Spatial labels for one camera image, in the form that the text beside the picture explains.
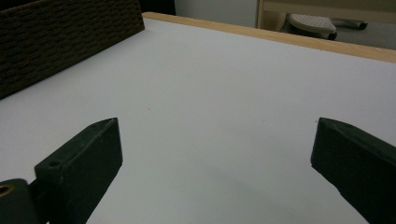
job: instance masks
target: table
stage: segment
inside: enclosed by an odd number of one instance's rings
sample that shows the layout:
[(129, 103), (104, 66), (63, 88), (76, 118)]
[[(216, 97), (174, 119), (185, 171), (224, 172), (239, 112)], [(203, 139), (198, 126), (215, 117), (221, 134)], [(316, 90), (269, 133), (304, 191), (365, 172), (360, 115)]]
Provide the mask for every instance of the table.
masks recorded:
[(264, 11), (286, 12), (354, 21), (396, 23), (396, 3), (393, 0), (259, 0), (259, 28), (262, 28), (262, 21), (265, 20)]
[(33, 181), (53, 150), (118, 117), (124, 164), (89, 223), (366, 223), (309, 157), (319, 117), (396, 145), (393, 51), (153, 13), (145, 24), (0, 101), (2, 179)]

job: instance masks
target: wicker basket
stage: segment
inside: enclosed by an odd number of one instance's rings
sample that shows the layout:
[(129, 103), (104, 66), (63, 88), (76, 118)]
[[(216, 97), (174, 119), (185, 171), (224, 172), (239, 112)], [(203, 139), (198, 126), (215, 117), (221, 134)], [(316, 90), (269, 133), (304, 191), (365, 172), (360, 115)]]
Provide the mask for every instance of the wicker basket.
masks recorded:
[(138, 0), (0, 3), (0, 99), (144, 30)]

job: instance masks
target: white table surface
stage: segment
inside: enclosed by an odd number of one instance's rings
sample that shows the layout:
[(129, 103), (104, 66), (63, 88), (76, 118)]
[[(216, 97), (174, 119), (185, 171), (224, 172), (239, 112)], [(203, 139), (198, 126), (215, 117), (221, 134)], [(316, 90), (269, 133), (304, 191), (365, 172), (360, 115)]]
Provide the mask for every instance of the white table surface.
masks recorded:
[(396, 145), (396, 63), (145, 24), (0, 101), (2, 180), (117, 117), (124, 163), (89, 223), (366, 223), (309, 159), (319, 117)]

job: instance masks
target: white wall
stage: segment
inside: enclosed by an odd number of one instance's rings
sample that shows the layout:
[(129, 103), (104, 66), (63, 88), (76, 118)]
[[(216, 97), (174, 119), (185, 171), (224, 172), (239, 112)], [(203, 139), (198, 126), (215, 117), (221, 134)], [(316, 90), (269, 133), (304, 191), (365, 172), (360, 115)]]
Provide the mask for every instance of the white wall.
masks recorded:
[(255, 27), (258, 0), (175, 0), (178, 16)]

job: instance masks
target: wooden table edge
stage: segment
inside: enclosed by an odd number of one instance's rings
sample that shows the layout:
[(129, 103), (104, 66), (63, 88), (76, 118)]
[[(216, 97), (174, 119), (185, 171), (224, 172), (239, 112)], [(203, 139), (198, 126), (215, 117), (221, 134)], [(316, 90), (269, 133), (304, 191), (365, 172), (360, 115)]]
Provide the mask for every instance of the wooden table edge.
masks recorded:
[(292, 44), (292, 45), (311, 48), (311, 49), (320, 49), (329, 52), (357, 56), (361, 58), (374, 59), (389, 63), (396, 63), (396, 50), (393, 49), (381, 49), (381, 48), (342, 43), (342, 42), (325, 40), (325, 39), (317, 39), (317, 38), (300, 36), (300, 35), (290, 35), (290, 34), (266, 31), (256, 28), (245, 27), (245, 26), (231, 25), (231, 24), (215, 22), (215, 21), (203, 21), (203, 20), (197, 20), (197, 19), (180, 17), (180, 16), (165, 15), (155, 12), (145, 12), (143, 13), (143, 17), (157, 21), (168, 21), (177, 24), (222, 31), (230, 34), (246, 35), (250, 37), (256, 37), (260, 39), (266, 39), (266, 40), (276, 41), (285, 44)]

